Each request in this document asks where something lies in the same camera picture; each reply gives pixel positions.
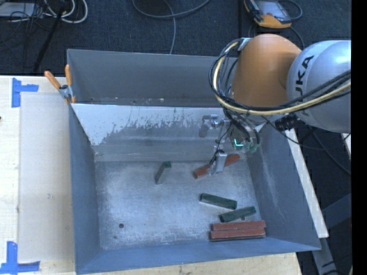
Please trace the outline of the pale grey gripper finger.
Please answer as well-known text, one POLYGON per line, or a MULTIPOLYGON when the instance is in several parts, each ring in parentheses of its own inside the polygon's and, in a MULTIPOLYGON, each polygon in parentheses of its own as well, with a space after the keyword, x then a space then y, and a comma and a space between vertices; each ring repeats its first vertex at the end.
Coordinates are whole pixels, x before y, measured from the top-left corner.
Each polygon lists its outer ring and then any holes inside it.
POLYGON ((224 151, 217 151, 210 161, 210 176, 222 172, 225 167, 227 154, 224 151))
POLYGON ((217 114, 203 115, 202 124, 200 126, 198 135, 199 137, 204 138, 207 136, 209 130, 218 129, 221 126, 222 124, 219 119, 219 115, 217 114))

